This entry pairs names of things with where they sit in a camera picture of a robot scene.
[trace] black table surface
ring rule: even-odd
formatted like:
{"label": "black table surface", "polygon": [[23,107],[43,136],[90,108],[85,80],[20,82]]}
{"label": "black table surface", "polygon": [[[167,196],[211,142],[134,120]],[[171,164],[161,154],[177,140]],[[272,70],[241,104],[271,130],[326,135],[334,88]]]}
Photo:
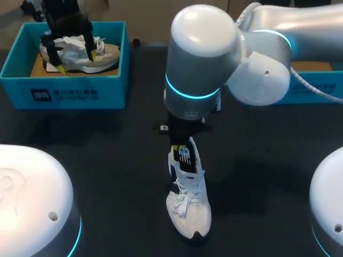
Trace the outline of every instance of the black table surface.
{"label": "black table surface", "polygon": [[84,256],[324,256],[311,232],[309,186],[343,146],[343,106],[255,108],[223,92],[214,131],[195,137],[212,228],[207,244],[190,247],[166,210],[168,138],[151,129],[166,118],[166,57],[166,47],[132,50],[125,110],[15,111],[1,87],[0,143],[41,149],[65,167]]}

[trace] blue box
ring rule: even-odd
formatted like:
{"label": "blue box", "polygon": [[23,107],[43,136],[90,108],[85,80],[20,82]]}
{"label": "blue box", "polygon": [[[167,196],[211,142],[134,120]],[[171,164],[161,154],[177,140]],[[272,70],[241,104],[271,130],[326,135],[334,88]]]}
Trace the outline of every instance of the blue box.
{"label": "blue box", "polygon": [[121,47],[118,75],[30,78],[45,22],[26,23],[11,48],[0,81],[12,104],[32,109],[123,109],[128,91],[130,47],[125,22],[93,22],[93,35]]}
{"label": "blue box", "polygon": [[[299,72],[308,83],[319,90],[343,98],[343,66],[331,64],[333,71]],[[291,75],[290,86],[285,97],[276,104],[334,103],[308,90]]]}

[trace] white cable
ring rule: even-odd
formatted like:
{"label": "white cable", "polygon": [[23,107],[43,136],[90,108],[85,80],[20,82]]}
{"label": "white cable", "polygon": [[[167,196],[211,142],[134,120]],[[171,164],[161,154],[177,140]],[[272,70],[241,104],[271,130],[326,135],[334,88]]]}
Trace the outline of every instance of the white cable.
{"label": "white cable", "polygon": [[[236,26],[239,28],[242,21],[246,18],[246,16],[248,14],[250,14],[255,8],[261,6],[260,3],[252,3],[250,5],[248,5],[248,7],[246,7],[244,9],[244,11],[242,12],[242,14],[239,16],[239,18],[236,20]],[[242,53],[243,54],[247,54],[247,50],[246,50],[246,46],[245,44],[242,44],[243,48],[242,49]],[[311,90],[312,92],[314,92],[317,95],[320,95],[328,100],[331,100],[333,102],[337,102],[337,103],[343,103],[343,99],[342,98],[338,98],[332,95],[329,95],[321,90],[319,90],[318,88],[314,87],[313,85],[309,84],[306,80],[303,79],[302,76],[300,76],[294,69],[293,67],[290,67],[290,72],[291,74],[293,74],[293,76],[301,83],[303,84],[308,90]]]}
{"label": "white cable", "polygon": [[[248,7],[246,7],[244,9],[244,11],[241,13],[241,15],[238,17],[238,19],[236,20],[236,26],[239,28],[242,21],[244,20],[244,18],[250,14],[256,7],[258,6],[261,6],[260,3],[252,3],[252,4],[249,4]],[[245,45],[245,43],[243,42],[244,41],[244,36],[243,34],[241,33],[240,30],[238,30],[238,33],[240,35],[240,42],[241,42],[241,60],[244,60],[248,57],[248,50],[247,50],[247,46]]]}

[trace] white sneaker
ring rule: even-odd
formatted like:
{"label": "white sneaker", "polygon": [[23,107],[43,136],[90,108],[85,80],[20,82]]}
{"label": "white sneaker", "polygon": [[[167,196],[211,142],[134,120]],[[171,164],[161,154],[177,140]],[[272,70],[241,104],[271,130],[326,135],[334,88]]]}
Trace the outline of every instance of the white sneaker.
{"label": "white sneaker", "polygon": [[204,170],[193,138],[186,146],[171,147],[169,173],[172,184],[166,200],[171,221],[186,239],[201,240],[211,227]]}
{"label": "white sneaker", "polygon": [[[99,73],[111,68],[116,69],[119,65],[120,48],[113,44],[105,44],[99,37],[94,38],[97,49],[93,62],[88,58],[85,40],[82,35],[66,36],[62,39],[56,39],[54,42],[65,71]],[[50,64],[47,49],[42,44],[40,45],[40,52],[42,58],[47,62],[46,71],[58,72]]]}

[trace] shoe sole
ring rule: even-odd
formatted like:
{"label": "shoe sole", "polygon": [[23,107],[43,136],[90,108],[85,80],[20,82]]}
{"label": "shoe sole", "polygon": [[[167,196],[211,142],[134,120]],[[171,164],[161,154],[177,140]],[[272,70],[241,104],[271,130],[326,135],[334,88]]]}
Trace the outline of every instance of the shoe sole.
{"label": "shoe sole", "polygon": [[[45,66],[45,70],[48,73],[60,73],[53,65],[51,65],[50,63],[46,63],[46,65],[43,63],[43,66]],[[66,72],[70,72],[70,73],[85,73],[85,74],[100,74],[102,72],[106,72],[106,71],[111,71],[111,70],[115,70],[119,67],[119,60],[115,60],[109,64],[106,64],[104,66],[101,67],[75,67],[75,66],[68,66],[66,65],[65,71]]]}

